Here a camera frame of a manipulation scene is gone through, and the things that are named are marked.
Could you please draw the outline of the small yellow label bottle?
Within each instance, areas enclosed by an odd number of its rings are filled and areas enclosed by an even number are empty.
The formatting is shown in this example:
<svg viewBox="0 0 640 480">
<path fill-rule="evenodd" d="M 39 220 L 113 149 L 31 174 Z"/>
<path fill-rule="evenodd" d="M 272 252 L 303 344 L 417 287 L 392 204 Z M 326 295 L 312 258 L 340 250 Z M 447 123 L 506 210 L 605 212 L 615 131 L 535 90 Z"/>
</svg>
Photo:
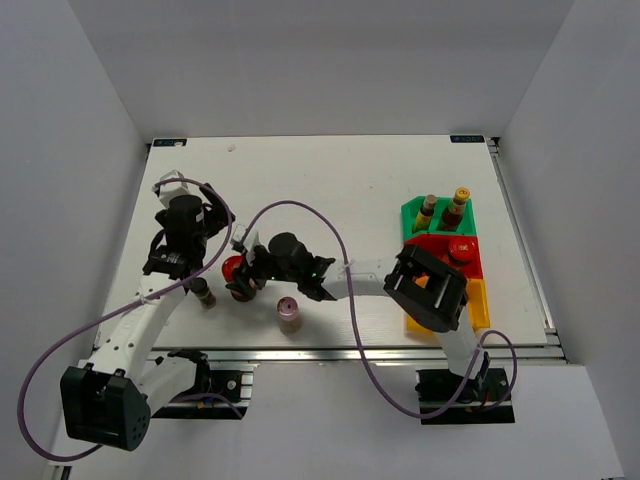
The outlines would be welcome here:
<svg viewBox="0 0 640 480">
<path fill-rule="evenodd" d="M 432 221 L 438 197 L 433 194 L 426 195 L 414 219 L 412 232 L 427 230 Z"/>
</svg>

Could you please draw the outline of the yellow cap sauce bottle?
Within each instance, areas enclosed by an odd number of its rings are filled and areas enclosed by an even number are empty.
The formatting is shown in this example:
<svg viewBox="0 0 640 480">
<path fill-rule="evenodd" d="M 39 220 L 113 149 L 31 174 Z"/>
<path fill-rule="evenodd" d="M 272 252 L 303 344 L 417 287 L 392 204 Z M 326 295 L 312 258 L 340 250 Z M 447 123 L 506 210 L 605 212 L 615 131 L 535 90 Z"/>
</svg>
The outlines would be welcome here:
<svg viewBox="0 0 640 480">
<path fill-rule="evenodd" d="M 466 210 L 467 202 L 471 196 L 466 187 L 456 189 L 454 196 L 445 208 L 441 216 L 441 228 L 445 231 L 455 231 L 461 223 Z"/>
</svg>

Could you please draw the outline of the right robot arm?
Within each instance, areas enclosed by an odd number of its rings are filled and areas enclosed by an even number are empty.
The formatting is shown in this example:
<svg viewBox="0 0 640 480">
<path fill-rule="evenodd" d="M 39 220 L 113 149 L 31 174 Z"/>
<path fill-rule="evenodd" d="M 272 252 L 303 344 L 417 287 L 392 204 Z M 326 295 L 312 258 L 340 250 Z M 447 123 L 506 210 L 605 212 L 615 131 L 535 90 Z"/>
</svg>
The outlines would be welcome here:
<svg viewBox="0 0 640 480">
<path fill-rule="evenodd" d="M 284 232 L 264 246 L 252 235 L 235 241 L 235 256 L 222 267 L 226 288 L 242 302 L 252 300 L 269 281 L 292 283 L 307 298 L 337 301 L 356 296 L 388 296 L 419 326 L 435 334 L 448 372 L 431 378 L 453 389 L 459 402 L 476 401 L 488 385 L 489 360 L 467 307 L 467 278 L 418 245 L 402 248 L 394 258 L 347 263 L 312 254 L 297 237 Z"/>
</svg>

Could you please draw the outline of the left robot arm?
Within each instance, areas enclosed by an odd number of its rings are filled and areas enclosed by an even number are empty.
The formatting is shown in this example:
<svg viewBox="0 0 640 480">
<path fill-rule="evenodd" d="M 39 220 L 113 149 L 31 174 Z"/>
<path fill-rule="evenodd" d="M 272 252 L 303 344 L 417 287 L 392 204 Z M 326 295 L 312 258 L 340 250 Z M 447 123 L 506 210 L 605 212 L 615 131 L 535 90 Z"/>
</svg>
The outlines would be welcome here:
<svg viewBox="0 0 640 480">
<path fill-rule="evenodd" d="M 162 229 L 151 244 L 134 305 L 118 317 L 82 367 L 70 367 L 60 381 L 64 425 L 75 440 L 135 450 L 152 416 L 174 399 L 205 396 L 211 374 L 204 353 L 178 349 L 146 366 L 169 317 L 187 294 L 204 297 L 202 274 L 207 242 L 229 232 L 235 219 L 209 184 L 196 194 L 189 180 L 164 178 L 154 187 L 164 208 L 156 215 Z"/>
</svg>

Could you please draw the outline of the red lid jar front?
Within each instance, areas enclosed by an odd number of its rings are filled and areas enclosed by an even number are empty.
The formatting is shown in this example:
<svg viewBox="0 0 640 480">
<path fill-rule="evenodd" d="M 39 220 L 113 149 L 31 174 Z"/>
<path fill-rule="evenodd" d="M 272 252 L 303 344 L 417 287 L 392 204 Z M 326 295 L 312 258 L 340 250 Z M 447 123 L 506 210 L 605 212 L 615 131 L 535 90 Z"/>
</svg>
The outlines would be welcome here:
<svg viewBox="0 0 640 480">
<path fill-rule="evenodd" d="M 455 236 L 447 245 L 444 260 L 459 270 L 468 269 L 476 265 L 477 254 L 478 245 L 474 238 Z"/>
</svg>

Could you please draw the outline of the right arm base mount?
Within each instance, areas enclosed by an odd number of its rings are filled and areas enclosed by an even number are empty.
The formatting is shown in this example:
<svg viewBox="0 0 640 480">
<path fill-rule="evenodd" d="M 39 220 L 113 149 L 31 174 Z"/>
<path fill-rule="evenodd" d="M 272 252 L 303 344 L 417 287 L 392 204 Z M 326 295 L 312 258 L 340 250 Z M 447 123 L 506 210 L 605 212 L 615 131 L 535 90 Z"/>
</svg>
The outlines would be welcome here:
<svg viewBox="0 0 640 480">
<path fill-rule="evenodd" d="M 446 369 L 418 370 L 415 391 L 421 414 L 442 407 L 456 391 L 461 378 Z M 490 368 L 481 387 L 469 381 L 456 402 L 441 415 L 421 419 L 422 425 L 514 424 L 511 396 L 497 407 L 493 405 L 507 392 L 510 384 L 503 368 Z"/>
</svg>

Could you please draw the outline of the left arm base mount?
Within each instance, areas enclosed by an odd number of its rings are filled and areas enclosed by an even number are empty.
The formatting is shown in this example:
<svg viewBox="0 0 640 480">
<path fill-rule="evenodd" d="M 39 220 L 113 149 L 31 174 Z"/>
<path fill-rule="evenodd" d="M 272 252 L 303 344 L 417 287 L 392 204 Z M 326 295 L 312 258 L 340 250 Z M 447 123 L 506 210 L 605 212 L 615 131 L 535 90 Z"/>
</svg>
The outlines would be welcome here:
<svg viewBox="0 0 640 480">
<path fill-rule="evenodd" d="M 153 418 L 239 420 L 251 398 L 253 368 L 175 349 L 146 362 L 139 386 Z"/>
</svg>

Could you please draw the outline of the red lid jar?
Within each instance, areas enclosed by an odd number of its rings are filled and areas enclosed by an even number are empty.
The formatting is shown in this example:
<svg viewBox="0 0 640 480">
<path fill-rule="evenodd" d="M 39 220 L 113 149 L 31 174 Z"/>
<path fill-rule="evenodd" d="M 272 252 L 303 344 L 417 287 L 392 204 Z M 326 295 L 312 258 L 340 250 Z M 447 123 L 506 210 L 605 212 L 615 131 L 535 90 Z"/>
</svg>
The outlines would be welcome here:
<svg viewBox="0 0 640 480">
<path fill-rule="evenodd" d="M 474 238 L 455 236 L 447 245 L 444 260 L 459 270 L 468 269 L 476 265 L 477 254 L 478 245 Z"/>
<path fill-rule="evenodd" d="M 222 275 L 227 283 L 234 272 L 246 274 L 247 263 L 242 255 L 233 255 L 227 258 L 221 267 Z"/>
</svg>

